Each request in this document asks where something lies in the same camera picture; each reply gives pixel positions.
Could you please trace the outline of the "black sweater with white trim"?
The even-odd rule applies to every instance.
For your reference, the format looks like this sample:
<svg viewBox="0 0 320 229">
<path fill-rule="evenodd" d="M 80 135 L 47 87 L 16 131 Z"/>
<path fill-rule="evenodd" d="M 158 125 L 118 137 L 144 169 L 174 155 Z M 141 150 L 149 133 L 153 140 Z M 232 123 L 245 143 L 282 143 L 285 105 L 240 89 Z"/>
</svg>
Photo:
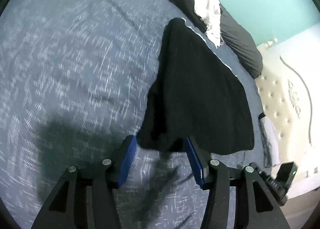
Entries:
<svg viewBox="0 0 320 229">
<path fill-rule="evenodd" d="M 197 33 L 173 18 L 163 33 L 159 70 L 137 140 L 142 148 L 183 152 L 188 137 L 219 155 L 254 147 L 241 82 Z"/>
</svg>

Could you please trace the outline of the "black tracker box green light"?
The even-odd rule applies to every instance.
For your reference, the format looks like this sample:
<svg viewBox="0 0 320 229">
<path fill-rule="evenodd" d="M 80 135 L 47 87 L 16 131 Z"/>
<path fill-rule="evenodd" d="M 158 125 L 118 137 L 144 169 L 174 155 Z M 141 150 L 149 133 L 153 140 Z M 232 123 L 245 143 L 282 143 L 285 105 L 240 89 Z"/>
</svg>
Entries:
<svg viewBox="0 0 320 229">
<path fill-rule="evenodd" d="M 277 172 L 275 180 L 287 191 L 292 185 L 295 178 L 298 166 L 295 162 L 287 162 L 280 165 L 280 169 Z"/>
</svg>

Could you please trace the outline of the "cream tufted headboard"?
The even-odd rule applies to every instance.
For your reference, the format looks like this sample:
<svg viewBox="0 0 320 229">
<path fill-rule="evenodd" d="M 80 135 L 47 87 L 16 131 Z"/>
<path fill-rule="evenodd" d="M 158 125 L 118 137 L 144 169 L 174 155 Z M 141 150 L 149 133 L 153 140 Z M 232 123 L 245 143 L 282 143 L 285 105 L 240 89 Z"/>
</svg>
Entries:
<svg viewBox="0 0 320 229">
<path fill-rule="evenodd" d="M 298 166 L 288 197 L 319 189 L 319 84 L 311 69 L 285 52 L 258 46 L 263 71 L 255 80 L 266 116 L 277 131 L 280 163 Z"/>
</svg>

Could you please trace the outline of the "dark grey long bolster pillow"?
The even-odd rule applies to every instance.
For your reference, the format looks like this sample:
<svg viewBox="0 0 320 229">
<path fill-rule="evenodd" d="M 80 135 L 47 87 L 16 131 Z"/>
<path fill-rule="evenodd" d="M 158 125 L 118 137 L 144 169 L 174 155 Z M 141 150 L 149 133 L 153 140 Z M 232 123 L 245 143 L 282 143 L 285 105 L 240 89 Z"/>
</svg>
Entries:
<svg viewBox="0 0 320 229">
<path fill-rule="evenodd" d="M 261 76 L 263 58 L 250 33 L 245 30 L 221 4 L 221 44 L 225 43 L 238 57 L 241 65 L 254 79 Z"/>
</svg>

